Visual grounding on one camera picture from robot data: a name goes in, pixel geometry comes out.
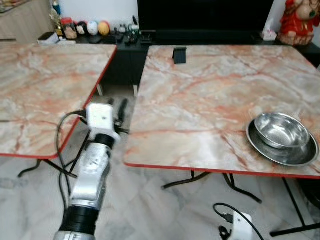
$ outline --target wall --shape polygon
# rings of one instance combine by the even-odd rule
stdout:
[[[60,0],[62,15],[75,21],[106,20],[111,28],[131,23],[132,16],[138,17],[137,0]],[[280,19],[286,8],[286,0],[274,0],[268,20],[273,19],[272,29],[280,29]],[[320,47],[320,27],[314,30],[313,42]]]
[[[273,19],[273,23],[271,25],[271,29],[274,31],[279,31],[281,27],[280,19],[282,18],[286,9],[286,0],[274,0],[272,8],[270,10],[269,17],[266,22]],[[320,47],[320,27],[314,28],[314,38],[312,41],[318,47]]]
[[[106,20],[111,28],[138,18],[137,0],[59,0],[63,17],[75,21]]]

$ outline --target tile floor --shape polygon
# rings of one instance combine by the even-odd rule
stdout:
[[[133,89],[105,87],[105,96],[114,97],[115,108],[124,97],[129,99],[125,123],[129,127],[135,104]],[[95,96],[93,101],[106,103],[107,98]],[[85,132],[83,125],[77,127],[63,153],[66,159],[73,159]],[[96,226],[97,240],[220,240],[218,227],[231,229],[232,225],[213,211],[212,205],[219,202],[250,214],[265,240],[273,239],[269,235],[272,230],[300,226],[280,178],[235,175],[236,184],[261,198],[262,204],[231,190],[221,174],[162,190],[162,185],[187,179],[190,173],[125,166],[122,158],[127,136],[122,137],[113,151],[107,193]],[[39,169],[20,179],[16,177],[35,162],[0,158],[0,239],[50,240],[61,224],[63,204],[58,172],[42,163]],[[320,210],[306,203],[293,180],[289,183],[306,223],[319,222]],[[311,230],[274,239],[319,240],[320,234]]]

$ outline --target metal plate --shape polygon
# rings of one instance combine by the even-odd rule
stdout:
[[[291,167],[306,166],[315,161],[319,155],[318,143],[312,134],[310,134],[310,140],[307,145],[303,147],[277,149],[261,140],[255,127],[255,120],[253,120],[246,128],[246,136],[249,143],[259,153],[277,164]]]

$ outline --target silver bowl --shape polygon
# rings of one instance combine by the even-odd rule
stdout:
[[[261,140],[276,149],[301,148],[310,139],[301,122],[283,113],[263,113],[254,120],[254,125]]]

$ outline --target pink marble pattern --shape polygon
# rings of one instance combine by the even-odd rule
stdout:
[[[61,117],[82,109],[114,45],[15,45],[0,49],[0,155],[54,158]],[[62,129],[62,145],[75,125]]]
[[[320,142],[320,72],[287,46],[153,46],[145,63],[124,162],[133,167],[320,178],[268,161],[246,125],[263,112],[296,117]]]

